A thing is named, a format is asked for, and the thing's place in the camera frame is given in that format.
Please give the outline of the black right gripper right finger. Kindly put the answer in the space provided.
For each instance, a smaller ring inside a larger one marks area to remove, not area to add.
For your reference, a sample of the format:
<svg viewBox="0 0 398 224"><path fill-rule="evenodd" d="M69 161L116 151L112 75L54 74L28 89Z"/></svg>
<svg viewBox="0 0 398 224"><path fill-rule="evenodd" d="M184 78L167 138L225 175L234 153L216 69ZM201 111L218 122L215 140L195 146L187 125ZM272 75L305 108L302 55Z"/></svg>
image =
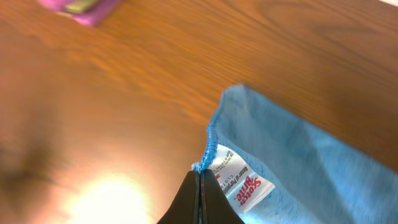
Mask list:
<svg viewBox="0 0 398 224"><path fill-rule="evenodd" d="M206 169L200 176L201 222L203 224L244 224L224 195L214 173Z"/></svg>

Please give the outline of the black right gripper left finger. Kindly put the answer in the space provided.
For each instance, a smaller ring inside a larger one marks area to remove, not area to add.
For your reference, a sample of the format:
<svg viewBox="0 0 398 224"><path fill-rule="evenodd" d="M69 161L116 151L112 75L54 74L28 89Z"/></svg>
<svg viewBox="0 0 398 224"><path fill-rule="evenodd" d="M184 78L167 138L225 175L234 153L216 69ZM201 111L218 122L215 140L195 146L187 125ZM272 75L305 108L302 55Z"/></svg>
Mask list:
<svg viewBox="0 0 398 224"><path fill-rule="evenodd" d="M199 224L200 178L196 171L189 171L169 209L158 224Z"/></svg>

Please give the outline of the blue microfiber cloth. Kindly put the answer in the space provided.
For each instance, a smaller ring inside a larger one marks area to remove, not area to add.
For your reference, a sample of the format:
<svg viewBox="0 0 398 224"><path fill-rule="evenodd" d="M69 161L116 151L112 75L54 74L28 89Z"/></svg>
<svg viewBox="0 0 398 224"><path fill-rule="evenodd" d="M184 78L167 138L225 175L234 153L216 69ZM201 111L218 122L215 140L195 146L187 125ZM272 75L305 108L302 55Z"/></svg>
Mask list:
<svg viewBox="0 0 398 224"><path fill-rule="evenodd" d="M397 173L245 85L226 89L193 170L245 223L396 223Z"/></svg>

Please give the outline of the folded purple cloth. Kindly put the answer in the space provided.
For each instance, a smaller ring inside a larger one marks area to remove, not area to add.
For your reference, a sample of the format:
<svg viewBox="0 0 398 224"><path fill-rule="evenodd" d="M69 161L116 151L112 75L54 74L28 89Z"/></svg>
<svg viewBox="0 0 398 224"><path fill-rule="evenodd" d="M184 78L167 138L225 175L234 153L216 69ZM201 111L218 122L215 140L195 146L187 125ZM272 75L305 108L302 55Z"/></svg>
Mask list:
<svg viewBox="0 0 398 224"><path fill-rule="evenodd" d="M37 0L46 9L67 16L84 26L95 26L106 18L123 0L99 0L96 6L82 14L73 14L65 10L65 5L74 0Z"/></svg>

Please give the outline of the folded light green cloth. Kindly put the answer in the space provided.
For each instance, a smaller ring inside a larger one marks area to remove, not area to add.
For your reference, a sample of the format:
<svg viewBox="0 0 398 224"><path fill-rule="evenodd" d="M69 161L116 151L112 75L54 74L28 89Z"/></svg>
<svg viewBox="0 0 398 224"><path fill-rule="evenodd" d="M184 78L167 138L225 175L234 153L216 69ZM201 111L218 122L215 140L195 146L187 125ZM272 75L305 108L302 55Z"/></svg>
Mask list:
<svg viewBox="0 0 398 224"><path fill-rule="evenodd" d="M82 14L97 5L99 0L74 0L65 5L65 10L73 14Z"/></svg>

